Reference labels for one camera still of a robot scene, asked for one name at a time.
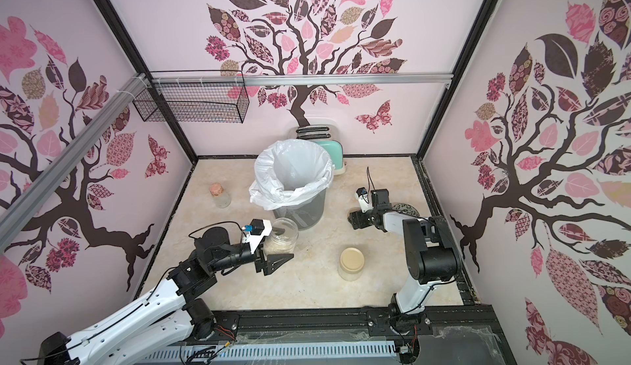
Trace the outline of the glass jar with rice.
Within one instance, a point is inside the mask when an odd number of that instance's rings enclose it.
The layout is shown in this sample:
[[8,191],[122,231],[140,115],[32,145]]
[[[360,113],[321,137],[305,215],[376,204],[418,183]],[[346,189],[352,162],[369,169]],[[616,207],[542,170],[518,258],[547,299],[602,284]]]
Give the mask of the glass jar with rice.
[[266,255],[294,253],[299,237],[297,224],[288,218],[279,218],[272,222],[272,232],[266,238]]

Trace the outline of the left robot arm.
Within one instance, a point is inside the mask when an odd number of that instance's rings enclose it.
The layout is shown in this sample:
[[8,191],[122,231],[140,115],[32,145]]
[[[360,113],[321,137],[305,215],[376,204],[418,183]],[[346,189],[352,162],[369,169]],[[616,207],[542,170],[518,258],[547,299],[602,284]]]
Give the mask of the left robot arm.
[[40,345],[39,364],[131,364],[180,340],[206,340],[216,332],[234,340],[229,327],[218,324],[201,295],[216,284],[216,275],[254,264],[266,276],[293,258],[291,253],[266,255],[268,238],[282,234],[267,220],[255,219],[241,228],[238,243],[228,230],[212,225],[194,240],[190,256],[168,269],[163,279],[104,320],[66,336],[56,332]]

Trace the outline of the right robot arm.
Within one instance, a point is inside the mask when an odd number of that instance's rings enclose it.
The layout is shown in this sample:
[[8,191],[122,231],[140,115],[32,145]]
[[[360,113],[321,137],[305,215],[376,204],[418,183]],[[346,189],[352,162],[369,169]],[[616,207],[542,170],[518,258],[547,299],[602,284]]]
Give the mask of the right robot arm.
[[422,320],[433,292],[455,282],[462,271],[463,263],[457,255],[449,225],[444,218],[416,217],[395,210],[386,189],[360,188],[355,197],[359,209],[348,214],[348,221],[355,230],[372,226],[404,240],[409,277],[393,295],[388,324],[394,333],[407,334]]

